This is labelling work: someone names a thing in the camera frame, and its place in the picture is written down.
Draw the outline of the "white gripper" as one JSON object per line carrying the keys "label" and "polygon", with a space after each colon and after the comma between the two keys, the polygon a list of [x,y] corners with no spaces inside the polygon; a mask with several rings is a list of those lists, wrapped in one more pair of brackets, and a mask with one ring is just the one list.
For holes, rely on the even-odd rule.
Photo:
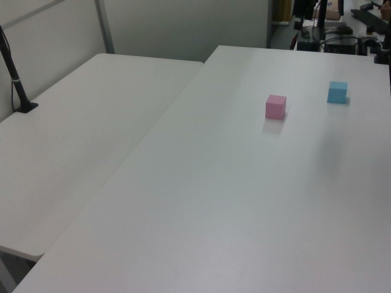
{"label": "white gripper", "polygon": [[294,14],[294,30],[301,31],[304,22],[304,15],[306,20],[314,18],[313,10],[315,8],[314,0],[294,0],[293,14]]}

